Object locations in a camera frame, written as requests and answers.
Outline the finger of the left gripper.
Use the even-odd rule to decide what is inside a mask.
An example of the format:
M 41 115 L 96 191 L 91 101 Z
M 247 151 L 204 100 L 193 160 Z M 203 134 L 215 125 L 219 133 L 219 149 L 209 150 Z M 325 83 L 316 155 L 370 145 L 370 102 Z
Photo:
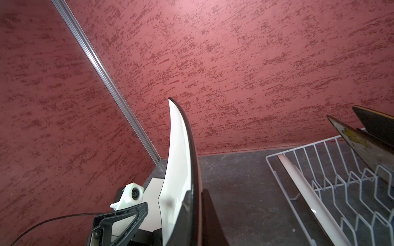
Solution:
M 126 246 L 148 215 L 148 203 L 98 215 L 93 219 L 86 245 Z

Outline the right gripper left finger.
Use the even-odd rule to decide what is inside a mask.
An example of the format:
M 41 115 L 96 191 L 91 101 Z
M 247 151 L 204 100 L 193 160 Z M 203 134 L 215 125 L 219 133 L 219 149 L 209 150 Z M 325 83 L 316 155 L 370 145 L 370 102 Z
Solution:
M 181 203 L 177 220 L 167 246 L 192 246 L 194 242 L 194 205 L 191 191 L 187 191 Z

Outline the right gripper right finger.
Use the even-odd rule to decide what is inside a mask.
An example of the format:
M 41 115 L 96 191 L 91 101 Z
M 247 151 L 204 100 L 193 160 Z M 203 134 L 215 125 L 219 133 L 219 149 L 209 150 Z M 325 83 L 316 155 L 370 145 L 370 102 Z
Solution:
M 207 189 L 202 191 L 202 240 L 204 246 L 229 246 Z

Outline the white square plate black rim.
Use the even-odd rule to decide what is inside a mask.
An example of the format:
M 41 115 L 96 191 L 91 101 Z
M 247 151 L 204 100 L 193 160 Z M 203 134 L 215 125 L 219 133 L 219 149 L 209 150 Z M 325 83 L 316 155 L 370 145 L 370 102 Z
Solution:
M 148 214 L 140 225 L 140 230 L 153 232 L 162 228 L 158 199 L 162 190 L 163 182 L 163 178 L 152 178 L 144 191 L 142 202 L 148 204 Z

